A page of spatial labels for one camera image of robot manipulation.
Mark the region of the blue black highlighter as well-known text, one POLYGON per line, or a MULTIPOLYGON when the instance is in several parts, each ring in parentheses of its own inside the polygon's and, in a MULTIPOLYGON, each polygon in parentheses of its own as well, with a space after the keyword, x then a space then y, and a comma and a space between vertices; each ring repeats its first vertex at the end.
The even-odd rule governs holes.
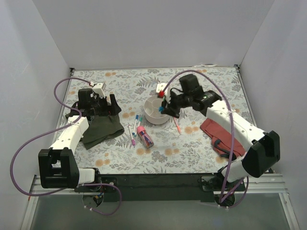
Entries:
POLYGON ((162 107, 162 106, 160 106, 160 107, 158 108, 158 112, 161 113, 161 114, 165 114, 165 108, 162 107))

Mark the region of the orange pink pen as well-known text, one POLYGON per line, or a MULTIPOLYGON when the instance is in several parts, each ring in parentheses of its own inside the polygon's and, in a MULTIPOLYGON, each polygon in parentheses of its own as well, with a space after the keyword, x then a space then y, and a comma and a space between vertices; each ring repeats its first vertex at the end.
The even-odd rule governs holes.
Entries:
POLYGON ((179 126, 179 124, 178 124, 178 122, 177 122, 177 119, 176 119, 175 117, 173 117, 173 120, 174 120, 174 123, 175 123, 175 125, 176 125, 176 128, 177 128, 178 133, 181 134, 181 129, 180 129, 180 126, 179 126))

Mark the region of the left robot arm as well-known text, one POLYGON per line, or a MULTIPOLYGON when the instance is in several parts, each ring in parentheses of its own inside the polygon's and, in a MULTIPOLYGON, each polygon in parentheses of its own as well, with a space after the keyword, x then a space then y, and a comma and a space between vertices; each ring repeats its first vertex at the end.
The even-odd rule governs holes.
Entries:
POLYGON ((85 184, 96 192, 102 186, 97 168, 80 168, 74 153, 78 143, 88 150, 101 142, 124 133, 119 107, 114 94, 106 96, 105 84, 78 91, 78 101, 71 107, 67 122, 57 140, 38 155, 40 181, 43 188, 76 188, 85 184))

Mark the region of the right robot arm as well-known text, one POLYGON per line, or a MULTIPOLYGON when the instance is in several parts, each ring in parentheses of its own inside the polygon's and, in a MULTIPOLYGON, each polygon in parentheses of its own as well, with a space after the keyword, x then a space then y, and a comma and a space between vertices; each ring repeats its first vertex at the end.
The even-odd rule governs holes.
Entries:
POLYGON ((208 187, 223 192, 236 187, 236 182, 242 178, 259 178, 280 160, 279 135, 255 127, 233 111, 222 92, 205 91, 195 73, 194 70, 183 71, 179 94, 169 88, 170 83, 157 86, 157 96, 162 99, 159 112, 179 118, 182 108, 191 107, 230 133, 231 149, 236 140, 242 145, 245 154, 236 160, 230 156, 228 165, 206 183, 208 187))

